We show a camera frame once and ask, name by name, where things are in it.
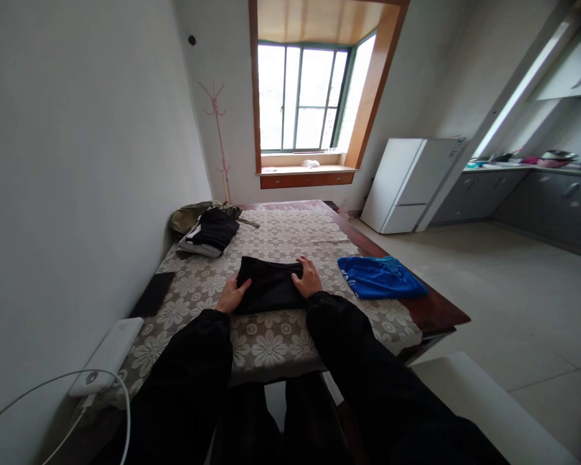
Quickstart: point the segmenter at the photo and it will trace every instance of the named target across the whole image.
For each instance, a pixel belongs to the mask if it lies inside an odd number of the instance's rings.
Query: floral tablecloth
[[[213,308],[226,279],[239,271],[241,256],[289,263],[304,254],[319,270],[323,290],[352,301],[369,318],[374,336],[394,354],[415,346],[422,332],[409,311],[397,300],[358,300],[347,285],[337,259],[359,255],[358,249],[325,211],[244,211],[242,218],[260,224],[240,224],[224,254],[207,258],[168,251],[158,273],[176,276],[156,316],[145,319],[119,375],[133,397],[170,338],[197,317]],[[231,316],[230,340],[234,346],[231,385],[247,381],[268,382],[314,370],[325,370],[305,324],[304,310],[271,311]],[[125,407],[118,383],[97,396],[97,407]]]

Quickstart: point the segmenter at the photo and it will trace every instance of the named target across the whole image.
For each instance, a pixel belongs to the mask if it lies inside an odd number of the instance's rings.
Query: refrigerator
[[[381,234],[409,233],[458,157],[464,139],[390,139],[361,219]]]

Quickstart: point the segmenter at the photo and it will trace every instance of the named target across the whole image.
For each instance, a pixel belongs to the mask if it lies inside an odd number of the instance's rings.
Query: black phone
[[[147,288],[142,293],[140,300],[132,310],[129,318],[157,315],[163,298],[174,279],[174,271],[169,273],[157,273],[148,282]]]

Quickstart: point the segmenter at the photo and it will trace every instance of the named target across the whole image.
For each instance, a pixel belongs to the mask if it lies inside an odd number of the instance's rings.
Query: hand
[[[318,276],[318,271],[312,263],[312,260],[308,260],[303,255],[301,258],[295,258],[299,263],[303,265],[303,278],[299,279],[296,274],[292,274],[292,281],[295,283],[295,287],[299,293],[304,297],[308,298],[318,291],[322,291],[321,278]]]
[[[237,288],[237,277],[239,276],[238,273],[226,281],[226,285],[224,286],[224,290],[221,292],[221,296],[219,298],[218,304],[215,306],[215,310],[221,311],[222,313],[232,313],[241,303],[241,299],[243,298],[243,294],[247,291],[247,288],[250,287],[252,283],[251,279],[246,280],[243,285]]]

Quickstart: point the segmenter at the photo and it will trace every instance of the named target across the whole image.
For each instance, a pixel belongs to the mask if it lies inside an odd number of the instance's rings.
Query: pink coat rack
[[[220,112],[218,107],[218,95],[224,88],[224,84],[221,85],[217,93],[215,92],[215,79],[213,79],[213,93],[209,92],[200,81],[198,81],[198,84],[200,84],[200,87],[202,87],[202,89],[204,89],[204,91],[211,98],[211,105],[213,106],[213,111],[211,113],[209,113],[205,109],[202,109],[202,111],[208,114],[209,116],[215,115],[215,121],[218,124],[219,147],[221,149],[221,165],[222,165],[222,169],[218,168],[218,171],[221,173],[222,185],[224,186],[224,200],[232,203],[232,197],[230,196],[230,184],[228,183],[228,173],[230,172],[230,165],[226,163],[226,157],[224,155],[224,144],[221,141],[221,129],[219,128],[219,117],[224,116],[224,114],[226,114],[226,110]]]

